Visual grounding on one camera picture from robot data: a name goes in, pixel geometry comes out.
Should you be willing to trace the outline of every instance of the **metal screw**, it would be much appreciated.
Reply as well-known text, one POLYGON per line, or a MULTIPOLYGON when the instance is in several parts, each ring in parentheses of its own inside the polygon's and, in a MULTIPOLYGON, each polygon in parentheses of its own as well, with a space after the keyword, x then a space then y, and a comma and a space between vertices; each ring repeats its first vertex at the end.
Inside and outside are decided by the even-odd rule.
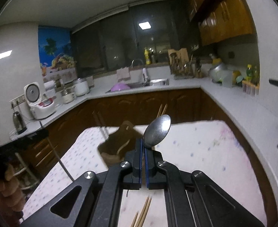
POLYGON ((195 177, 201 177, 203 175, 202 171, 194 171, 193 173, 195 177))
POLYGON ((92 171, 87 171, 87 172, 84 173, 84 177, 85 177, 86 179, 90 179, 90 178, 92 178, 92 177, 94 177, 94 176, 95 176, 95 173, 92 172, 92 171))
POLYGON ((160 167, 165 167, 165 166, 167 166, 167 162, 164 161, 164 160, 159 161, 159 162, 158 162, 158 166, 160 166, 160 167))
POLYGON ((123 168, 127 168, 127 167, 130 167, 130 163, 128 161, 122 161, 120 163, 120 166, 123 167, 123 168))

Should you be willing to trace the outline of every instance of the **stainless steel sink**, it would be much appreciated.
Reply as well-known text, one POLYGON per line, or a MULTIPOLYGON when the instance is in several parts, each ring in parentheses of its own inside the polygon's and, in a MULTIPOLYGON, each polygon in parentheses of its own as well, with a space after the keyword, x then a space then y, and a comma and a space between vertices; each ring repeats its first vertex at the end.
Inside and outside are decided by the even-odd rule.
POLYGON ((147 87, 147 86, 159 86, 159 85, 169 85, 170 80, 168 78, 165 79, 155 79, 155 80, 150 80, 149 82, 134 82, 134 83, 127 83, 130 87, 130 89, 136 89, 136 88, 141 88, 141 87, 147 87))

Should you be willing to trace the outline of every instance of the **white floral tablecloth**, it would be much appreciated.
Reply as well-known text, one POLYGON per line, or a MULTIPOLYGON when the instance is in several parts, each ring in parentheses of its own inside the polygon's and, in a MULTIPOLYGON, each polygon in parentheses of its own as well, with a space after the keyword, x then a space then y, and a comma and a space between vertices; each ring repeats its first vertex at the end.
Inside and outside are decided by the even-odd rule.
MULTIPOLYGON (((147 126, 136 126, 144 132, 147 126)), ((117 127, 109 127, 109 132, 117 127)), ((98 127, 83 131, 62 157, 62 162, 74 179, 91 170, 96 173, 108 168, 97 151, 104 142, 98 127)), ((180 170, 201 170, 243 205, 266 226, 262 195, 249 159, 229 127, 222 121, 199 121, 172 125, 167 137, 156 146, 163 159, 180 170)), ((24 207, 24 219, 32 215, 72 181, 57 163, 34 191, 24 207)), ((130 226, 146 197, 153 197, 144 226, 167 226, 163 190, 146 187, 123 192, 118 226, 130 226)))

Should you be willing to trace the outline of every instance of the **power outlet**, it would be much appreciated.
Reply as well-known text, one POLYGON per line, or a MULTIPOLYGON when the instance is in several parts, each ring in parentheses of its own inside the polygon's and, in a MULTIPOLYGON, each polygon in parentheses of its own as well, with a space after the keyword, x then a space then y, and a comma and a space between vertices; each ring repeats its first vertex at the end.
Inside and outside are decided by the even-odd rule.
POLYGON ((16 106, 18 106, 19 104, 21 104, 25 101, 26 101, 25 100, 25 95, 21 95, 19 97, 16 97, 15 99, 11 100, 10 105, 13 104, 13 107, 16 107, 16 106))

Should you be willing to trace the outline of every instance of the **open lid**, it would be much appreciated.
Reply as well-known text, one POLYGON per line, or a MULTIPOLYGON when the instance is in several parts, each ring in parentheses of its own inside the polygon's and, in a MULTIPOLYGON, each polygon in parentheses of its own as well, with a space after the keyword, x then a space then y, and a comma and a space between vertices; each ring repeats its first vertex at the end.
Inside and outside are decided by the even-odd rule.
POLYGON ((41 102, 39 84, 37 82, 28 84, 24 87, 25 99, 30 107, 36 106, 41 102))

